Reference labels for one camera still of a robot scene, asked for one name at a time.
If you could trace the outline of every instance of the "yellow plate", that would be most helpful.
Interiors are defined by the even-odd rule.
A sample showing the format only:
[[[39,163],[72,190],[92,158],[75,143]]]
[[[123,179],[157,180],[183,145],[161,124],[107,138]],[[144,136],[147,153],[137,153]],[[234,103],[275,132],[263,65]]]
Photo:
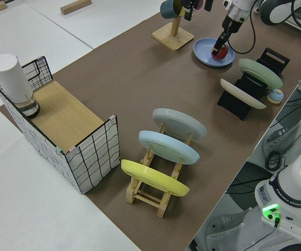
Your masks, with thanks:
[[[123,159],[121,169],[133,178],[172,195],[182,197],[190,191],[189,187],[181,182],[137,162]]]

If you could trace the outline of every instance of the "red apple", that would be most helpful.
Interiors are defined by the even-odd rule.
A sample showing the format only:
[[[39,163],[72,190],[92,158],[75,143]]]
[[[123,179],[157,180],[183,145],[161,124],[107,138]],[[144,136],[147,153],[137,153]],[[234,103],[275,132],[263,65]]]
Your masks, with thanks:
[[[217,55],[213,55],[211,51],[211,56],[213,59],[215,60],[221,60],[221,59],[224,59],[225,56],[227,55],[228,53],[228,47],[224,44],[221,49],[218,51],[218,54]]]

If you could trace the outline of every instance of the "wooden mug tree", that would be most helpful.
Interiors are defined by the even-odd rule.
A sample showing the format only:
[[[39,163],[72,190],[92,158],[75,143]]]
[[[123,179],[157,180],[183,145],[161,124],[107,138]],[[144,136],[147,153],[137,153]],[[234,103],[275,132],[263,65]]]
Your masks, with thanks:
[[[194,39],[194,35],[180,28],[181,17],[161,27],[152,33],[152,37],[173,51],[178,51]]]

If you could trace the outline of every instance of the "brown table mat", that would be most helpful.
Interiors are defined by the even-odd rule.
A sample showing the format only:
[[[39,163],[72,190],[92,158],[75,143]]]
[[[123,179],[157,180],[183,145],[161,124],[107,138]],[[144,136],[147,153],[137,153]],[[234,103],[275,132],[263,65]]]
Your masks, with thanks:
[[[157,14],[54,74],[54,79],[99,117],[118,115],[122,158],[138,162],[144,156],[138,132],[157,131],[152,121],[156,108],[182,111],[206,126],[206,139],[191,144],[200,160],[183,166],[178,177],[190,192],[182,198],[172,196],[163,219],[142,201],[125,202],[130,177],[120,167],[86,194],[143,251],[185,250],[282,106],[263,98],[267,108],[252,109],[240,121],[217,105],[223,92],[220,79],[234,83],[242,76],[238,60],[256,60],[266,47],[291,59],[282,73],[285,98],[301,79],[301,32],[287,25],[266,26],[256,14],[257,42],[252,52],[236,54],[233,64],[224,68],[199,62],[193,54],[194,43],[217,38],[225,15],[221,3],[215,2],[211,13],[200,11],[191,22],[182,20],[180,27],[195,39],[174,52],[151,38],[153,31],[171,21]],[[250,48],[248,21],[230,41],[238,50]],[[152,167],[170,174],[173,164],[155,158]]]

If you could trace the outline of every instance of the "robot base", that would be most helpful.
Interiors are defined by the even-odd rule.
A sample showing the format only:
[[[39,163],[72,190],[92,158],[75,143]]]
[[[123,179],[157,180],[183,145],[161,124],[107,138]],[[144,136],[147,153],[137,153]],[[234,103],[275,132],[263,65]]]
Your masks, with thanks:
[[[257,184],[255,198],[261,209],[272,204],[279,205],[276,211],[268,212],[269,218],[265,215],[261,216],[265,223],[274,226],[275,217],[278,214],[280,217],[278,228],[296,239],[301,240],[301,208],[292,207],[282,201],[269,185],[268,180],[261,181]]]
[[[279,251],[301,241],[261,221],[257,206],[244,213],[221,215],[206,230],[208,251]]]

